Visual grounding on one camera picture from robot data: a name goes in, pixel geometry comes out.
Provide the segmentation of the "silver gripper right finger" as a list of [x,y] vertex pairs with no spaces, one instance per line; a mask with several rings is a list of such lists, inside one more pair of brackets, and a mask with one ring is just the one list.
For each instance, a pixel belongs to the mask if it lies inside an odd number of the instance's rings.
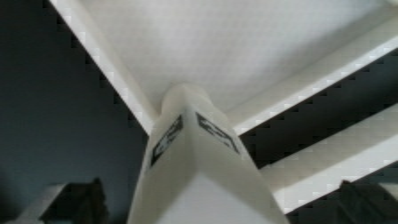
[[381,199],[398,204],[398,183],[381,182],[377,186],[381,188]]

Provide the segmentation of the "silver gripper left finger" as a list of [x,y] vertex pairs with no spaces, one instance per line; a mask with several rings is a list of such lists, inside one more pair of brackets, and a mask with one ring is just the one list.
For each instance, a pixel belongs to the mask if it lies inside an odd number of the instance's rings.
[[57,199],[64,188],[64,184],[54,184],[47,187],[22,214],[11,221],[6,222],[6,224],[45,224],[41,216],[49,210],[49,207]]

